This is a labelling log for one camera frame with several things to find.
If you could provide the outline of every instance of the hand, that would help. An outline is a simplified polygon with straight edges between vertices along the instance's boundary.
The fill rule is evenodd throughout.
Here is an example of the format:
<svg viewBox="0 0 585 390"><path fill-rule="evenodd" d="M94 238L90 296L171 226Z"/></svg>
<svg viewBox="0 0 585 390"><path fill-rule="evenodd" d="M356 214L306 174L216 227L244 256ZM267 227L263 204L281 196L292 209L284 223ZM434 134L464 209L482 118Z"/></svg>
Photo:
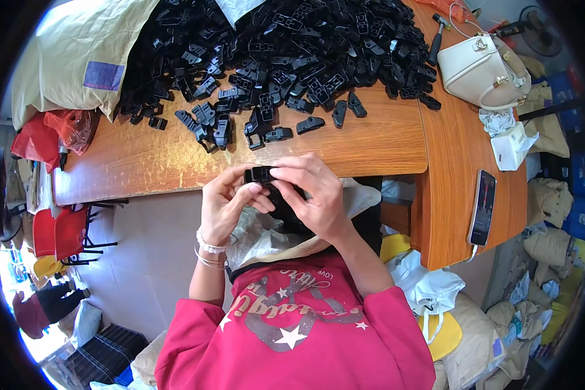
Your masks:
<svg viewBox="0 0 585 390"><path fill-rule="evenodd" d="M274 166L277 168L271 169L271 176L279 180L273 185L297 218L318 237L332 243L352 228L350 219L344 214L343 184L314 153L283 157ZM291 183L309 192L312 199L301 198Z"/></svg>
<svg viewBox="0 0 585 390"><path fill-rule="evenodd" d="M203 188L201 233L208 245L224 245L236 228L242 207L249 205L262 214L275 210L267 198L269 191L259 183L242 184L245 169L256 164L243 164L224 170Z"/></svg>

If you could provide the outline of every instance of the purple label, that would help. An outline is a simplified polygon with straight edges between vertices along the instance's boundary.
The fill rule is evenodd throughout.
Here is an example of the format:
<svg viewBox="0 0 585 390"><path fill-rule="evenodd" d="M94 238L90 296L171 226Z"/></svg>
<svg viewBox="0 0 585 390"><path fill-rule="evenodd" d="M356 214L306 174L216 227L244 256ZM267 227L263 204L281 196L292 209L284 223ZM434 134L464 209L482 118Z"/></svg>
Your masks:
<svg viewBox="0 0 585 390"><path fill-rule="evenodd" d="M494 353L494 357L497 357L503 353L503 347L500 345L499 338L497 338L496 341L494 341L494 344L492 344L491 346L491 350Z"/></svg>
<svg viewBox="0 0 585 390"><path fill-rule="evenodd" d="M85 87L94 89L119 90L124 74L123 65L89 61L85 72Z"/></svg>

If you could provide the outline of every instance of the pile of black plastic parts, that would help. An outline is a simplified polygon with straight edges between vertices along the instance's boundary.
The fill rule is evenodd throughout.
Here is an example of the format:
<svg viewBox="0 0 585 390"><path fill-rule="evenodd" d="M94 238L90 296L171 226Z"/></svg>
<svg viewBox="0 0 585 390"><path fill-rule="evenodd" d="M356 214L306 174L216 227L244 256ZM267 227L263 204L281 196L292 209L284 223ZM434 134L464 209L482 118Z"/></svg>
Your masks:
<svg viewBox="0 0 585 390"><path fill-rule="evenodd" d="M441 104L427 95L437 72L425 62L429 45L414 27L413 11L399 0L266 1L243 16L234 30L214 0L167 0L156 6L128 58L119 110L138 124L164 130L161 100L182 95L187 102L210 97L218 79L232 87L219 101L196 105L182 121L209 153L231 142L230 114L253 110L244 127L250 149L291 138L273 129L276 107L312 114L332 111L342 128L347 108L365 116L353 87L380 80L390 98L418 98L430 109ZM308 117L297 134L324 125Z"/></svg>

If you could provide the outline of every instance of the phone screen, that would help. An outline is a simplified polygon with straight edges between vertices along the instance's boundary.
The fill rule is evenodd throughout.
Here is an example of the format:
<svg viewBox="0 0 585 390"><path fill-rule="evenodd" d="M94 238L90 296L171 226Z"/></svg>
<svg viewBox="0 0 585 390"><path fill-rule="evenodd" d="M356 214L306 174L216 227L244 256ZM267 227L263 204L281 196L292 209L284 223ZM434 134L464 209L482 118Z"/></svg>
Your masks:
<svg viewBox="0 0 585 390"><path fill-rule="evenodd" d="M470 243L484 246L490 233L491 213L496 194L496 178L484 170L478 180L479 188L476 198L475 215L472 222Z"/></svg>

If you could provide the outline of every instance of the red sweatshirt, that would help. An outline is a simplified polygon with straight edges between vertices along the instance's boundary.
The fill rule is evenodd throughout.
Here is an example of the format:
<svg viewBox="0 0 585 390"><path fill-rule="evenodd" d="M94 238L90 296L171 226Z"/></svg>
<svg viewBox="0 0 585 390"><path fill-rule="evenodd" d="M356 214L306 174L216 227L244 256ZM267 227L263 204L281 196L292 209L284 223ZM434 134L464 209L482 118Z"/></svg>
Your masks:
<svg viewBox="0 0 585 390"><path fill-rule="evenodd" d="M339 254L252 269L225 313L182 299L158 389L422 389L434 364L403 291L362 303Z"/></svg>
<svg viewBox="0 0 585 390"><path fill-rule="evenodd" d="M16 293L13 297L13 312L17 325L31 339L41 339L44 336L43 330L50 325L50 320L41 307L36 293L24 302Z"/></svg>

